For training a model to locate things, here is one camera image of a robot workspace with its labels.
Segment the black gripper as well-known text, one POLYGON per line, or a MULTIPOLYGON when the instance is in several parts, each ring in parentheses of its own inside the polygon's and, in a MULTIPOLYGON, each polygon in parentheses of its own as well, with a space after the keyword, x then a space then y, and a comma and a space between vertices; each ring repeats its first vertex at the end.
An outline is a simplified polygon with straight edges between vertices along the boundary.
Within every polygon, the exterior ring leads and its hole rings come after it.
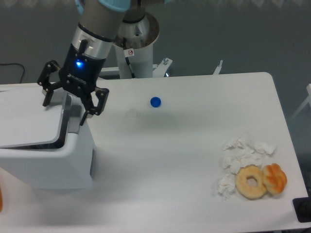
POLYGON ((88 56, 85 52, 88 41, 83 39, 79 48, 70 45, 63 67, 60 69, 55 60, 45 64, 37 80, 37 84, 43 88, 45 98, 43 106, 50 104, 54 90, 63 88, 71 94, 80 97, 85 108, 81 118, 80 126, 83 126, 88 117, 99 116, 105 108, 109 95, 109 89, 96 87, 96 81, 104 65, 105 59, 98 59, 88 56), (59 81, 50 82, 50 75, 58 72, 59 81), (95 106, 91 93, 95 92, 98 103, 95 106))

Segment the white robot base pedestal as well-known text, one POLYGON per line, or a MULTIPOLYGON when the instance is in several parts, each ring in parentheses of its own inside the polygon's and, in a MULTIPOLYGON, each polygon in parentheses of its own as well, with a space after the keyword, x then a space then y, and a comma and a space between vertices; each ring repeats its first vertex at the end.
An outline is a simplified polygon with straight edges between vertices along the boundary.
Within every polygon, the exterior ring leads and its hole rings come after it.
POLYGON ((148 12, 140 18, 128 15, 125 19, 114 41, 120 78, 151 78, 153 46, 159 36, 158 21, 148 12))

